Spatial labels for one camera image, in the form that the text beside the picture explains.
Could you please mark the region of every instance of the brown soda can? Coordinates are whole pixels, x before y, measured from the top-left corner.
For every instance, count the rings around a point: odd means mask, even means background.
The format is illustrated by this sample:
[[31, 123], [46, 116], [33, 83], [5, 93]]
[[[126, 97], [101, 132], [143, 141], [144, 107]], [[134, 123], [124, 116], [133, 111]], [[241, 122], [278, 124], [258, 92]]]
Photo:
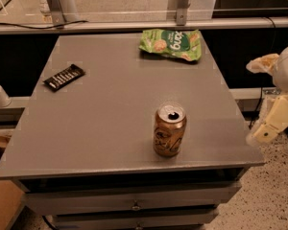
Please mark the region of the brown soda can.
[[178, 103], [164, 103], [156, 111], [154, 149], [161, 156], [175, 156], [186, 127], [186, 116]]

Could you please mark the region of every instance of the green chip bag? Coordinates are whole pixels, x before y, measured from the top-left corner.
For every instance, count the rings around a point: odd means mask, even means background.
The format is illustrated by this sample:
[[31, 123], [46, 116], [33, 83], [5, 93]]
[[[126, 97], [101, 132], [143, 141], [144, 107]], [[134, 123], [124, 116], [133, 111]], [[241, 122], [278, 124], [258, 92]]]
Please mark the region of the green chip bag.
[[148, 53], [170, 58], [184, 58], [187, 61], [199, 60], [202, 55], [198, 30], [183, 33], [152, 29], [143, 31], [139, 48]]

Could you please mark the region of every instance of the cabinet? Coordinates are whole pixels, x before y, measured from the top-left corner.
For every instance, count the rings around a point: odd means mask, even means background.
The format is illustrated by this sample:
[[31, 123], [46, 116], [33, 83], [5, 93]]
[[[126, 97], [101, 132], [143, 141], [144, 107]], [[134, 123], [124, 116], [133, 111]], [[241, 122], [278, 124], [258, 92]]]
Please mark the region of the cabinet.
[[[60, 36], [0, 163], [58, 228], [201, 229], [263, 164], [204, 39], [188, 63], [140, 52], [140, 37]], [[72, 63], [85, 76], [56, 93], [43, 84]], [[169, 101], [188, 124], [180, 153], [163, 158], [154, 115]]]

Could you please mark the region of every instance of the speckled floor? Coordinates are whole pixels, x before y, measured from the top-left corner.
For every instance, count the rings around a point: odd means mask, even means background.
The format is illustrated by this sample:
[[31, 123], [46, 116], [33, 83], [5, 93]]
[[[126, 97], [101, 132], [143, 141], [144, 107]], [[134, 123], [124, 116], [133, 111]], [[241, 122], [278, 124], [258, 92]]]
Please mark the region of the speckled floor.
[[[266, 164], [251, 168], [241, 179], [242, 189], [206, 230], [288, 230], [288, 135], [282, 133], [269, 146], [260, 147]], [[12, 230], [50, 229], [25, 208]]]

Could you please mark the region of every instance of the can top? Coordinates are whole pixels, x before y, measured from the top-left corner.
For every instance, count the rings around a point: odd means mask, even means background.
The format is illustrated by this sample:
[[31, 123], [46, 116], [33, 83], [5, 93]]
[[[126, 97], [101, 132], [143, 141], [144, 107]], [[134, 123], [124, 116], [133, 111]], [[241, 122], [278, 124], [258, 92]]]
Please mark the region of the can top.
[[185, 117], [185, 111], [178, 103], [164, 103], [157, 110], [160, 119], [167, 123], [178, 123]]

